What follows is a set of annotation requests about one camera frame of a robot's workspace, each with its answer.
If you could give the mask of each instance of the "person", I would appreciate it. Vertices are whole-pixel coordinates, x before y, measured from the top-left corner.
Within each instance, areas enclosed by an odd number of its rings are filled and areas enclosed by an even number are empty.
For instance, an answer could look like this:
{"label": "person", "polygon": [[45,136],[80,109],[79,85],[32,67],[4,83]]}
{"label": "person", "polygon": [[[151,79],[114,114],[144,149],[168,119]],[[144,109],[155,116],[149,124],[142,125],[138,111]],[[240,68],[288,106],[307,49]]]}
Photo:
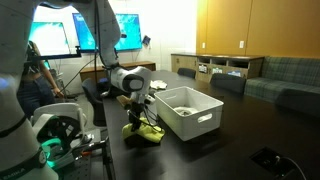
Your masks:
{"label": "person", "polygon": [[44,61],[32,61],[33,56],[41,56],[37,45],[32,41],[28,43],[27,56],[17,98],[25,115],[30,120],[37,108],[55,103],[53,93],[59,98],[63,98],[64,94],[56,85],[50,71],[44,65]]}

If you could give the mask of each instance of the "blue screen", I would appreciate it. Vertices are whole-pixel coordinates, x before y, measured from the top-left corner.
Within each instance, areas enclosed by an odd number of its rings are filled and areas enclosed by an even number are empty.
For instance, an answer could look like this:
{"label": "blue screen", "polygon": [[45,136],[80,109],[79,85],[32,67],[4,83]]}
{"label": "blue screen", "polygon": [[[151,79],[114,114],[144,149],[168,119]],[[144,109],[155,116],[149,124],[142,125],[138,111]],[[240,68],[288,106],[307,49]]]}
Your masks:
{"label": "blue screen", "polygon": [[84,18],[80,13],[73,13],[72,15],[78,35],[80,50],[94,50],[96,44]]}
{"label": "blue screen", "polygon": [[41,56],[70,54],[61,22],[33,22],[29,40],[36,43]]}
{"label": "blue screen", "polygon": [[122,34],[126,34],[126,38],[120,38],[115,45],[117,51],[141,49],[141,33],[138,14],[116,14],[117,21]]}

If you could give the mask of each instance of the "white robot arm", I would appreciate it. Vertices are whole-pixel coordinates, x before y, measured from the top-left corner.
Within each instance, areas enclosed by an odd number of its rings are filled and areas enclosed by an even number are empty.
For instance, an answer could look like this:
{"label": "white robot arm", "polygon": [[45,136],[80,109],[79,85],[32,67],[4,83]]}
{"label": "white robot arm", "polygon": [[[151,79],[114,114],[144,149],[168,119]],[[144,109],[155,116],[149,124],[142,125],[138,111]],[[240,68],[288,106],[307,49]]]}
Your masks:
{"label": "white robot arm", "polygon": [[[106,67],[111,67],[112,84],[125,91],[135,92],[135,100],[142,102],[149,89],[150,72],[144,68],[126,71],[118,67],[114,45],[119,41],[120,30],[114,12],[106,0],[48,0],[48,5],[74,6],[88,19],[88,26],[97,27],[99,55]],[[56,180],[58,175],[45,164],[43,151],[37,142],[31,124],[16,98],[31,23],[40,0],[0,1],[0,179]],[[28,169],[22,164],[38,161],[38,168]]]}

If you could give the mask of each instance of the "yellow cloth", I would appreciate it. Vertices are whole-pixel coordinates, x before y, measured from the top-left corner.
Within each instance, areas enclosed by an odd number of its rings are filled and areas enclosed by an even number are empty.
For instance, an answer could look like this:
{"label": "yellow cloth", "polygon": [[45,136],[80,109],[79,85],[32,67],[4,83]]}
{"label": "yellow cloth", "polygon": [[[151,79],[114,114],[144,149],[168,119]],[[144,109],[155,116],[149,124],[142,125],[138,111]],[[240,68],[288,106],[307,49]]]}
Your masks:
{"label": "yellow cloth", "polygon": [[[142,121],[144,123],[149,123],[145,117],[141,117],[140,121]],[[131,131],[132,123],[124,126],[122,128],[123,139],[125,140],[132,135],[138,134],[148,141],[151,141],[154,143],[160,143],[160,141],[165,133],[164,129],[161,129],[158,126],[151,127],[151,126],[146,125],[144,123],[141,123],[140,128],[135,130],[134,132]]]}

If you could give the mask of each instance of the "wall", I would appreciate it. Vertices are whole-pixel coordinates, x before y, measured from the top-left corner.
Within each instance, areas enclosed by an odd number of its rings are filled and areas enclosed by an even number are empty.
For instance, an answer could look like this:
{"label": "wall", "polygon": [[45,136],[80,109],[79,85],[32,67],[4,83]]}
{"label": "wall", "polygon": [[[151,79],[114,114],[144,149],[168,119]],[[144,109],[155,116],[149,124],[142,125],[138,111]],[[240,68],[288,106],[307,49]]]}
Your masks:
{"label": "wall", "polygon": [[316,0],[199,0],[196,51],[319,58],[319,6]]}
{"label": "wall", "polygon": [[[119,53],[120,63],[153,61],[157,65],[157,70],[171,70],[171,53],[195,52],[196,0],[109,0],[109,2],[115,13],[138,13],[142,38],[144,35],[151,38],[148,47],[144,46],[139,51]],[[45,14],[39,17],[52,18]],[[61,77],[65,85],[75,77],[67,87],[70,94],[82,92],[81,80],[76,74],[94,58],[92,54],[82,56],[82,58],[50,61],[53,68],[63,73]]]}

